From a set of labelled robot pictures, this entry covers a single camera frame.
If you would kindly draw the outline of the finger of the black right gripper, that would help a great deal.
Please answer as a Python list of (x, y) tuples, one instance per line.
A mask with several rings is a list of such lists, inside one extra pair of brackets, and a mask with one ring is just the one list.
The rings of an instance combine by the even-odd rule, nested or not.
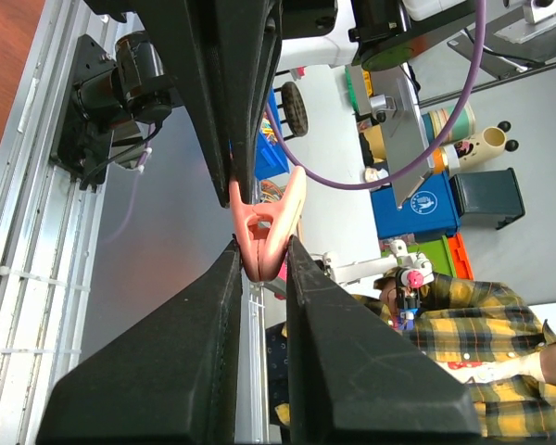
[(250, 203), (259, 127), (282, 47), (282, 3), (217, 1), (215, 7), (232, 171)]
[(191, 118), (217, 198), (227, 208), (228, 152), (221, 148), (196, 5), (193, 1), (138, 1), (136, 12)]

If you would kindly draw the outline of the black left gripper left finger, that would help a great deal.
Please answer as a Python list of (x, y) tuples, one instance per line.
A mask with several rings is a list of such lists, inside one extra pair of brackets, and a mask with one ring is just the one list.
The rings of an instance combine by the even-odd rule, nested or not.
[(192, 284), (57, 382), (37, 443), (234, 443), (241, 298), (231, 241)]

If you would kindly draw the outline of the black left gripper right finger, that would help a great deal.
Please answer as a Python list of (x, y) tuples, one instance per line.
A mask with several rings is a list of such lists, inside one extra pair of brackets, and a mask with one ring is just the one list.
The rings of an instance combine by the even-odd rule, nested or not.
[(287, 250), (290, 436), (296, 444), (471, 444), (467, 387), (319, 269)]

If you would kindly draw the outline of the pink clothespin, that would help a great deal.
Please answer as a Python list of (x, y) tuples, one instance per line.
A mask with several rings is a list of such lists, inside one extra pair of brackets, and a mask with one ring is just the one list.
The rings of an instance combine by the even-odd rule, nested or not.
[(250, 281), (268, 282), (277, 277), (306, 194), (307, 174), (300, 166), (294, 168), (283, 196), (275, 202), (246, 204), (238, 182), (229, 182), (235, 237)]

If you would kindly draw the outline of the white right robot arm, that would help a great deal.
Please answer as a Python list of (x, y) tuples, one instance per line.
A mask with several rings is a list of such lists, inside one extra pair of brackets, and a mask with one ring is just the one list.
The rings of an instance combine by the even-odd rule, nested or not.
[(220, 204), (236, 179), (251, 201), (254, 138), (274, 76), (311, 65), (386, 70), (468, 25), (482, 1), (92, 1), (97, 15), (135, 14), (192, 120)]

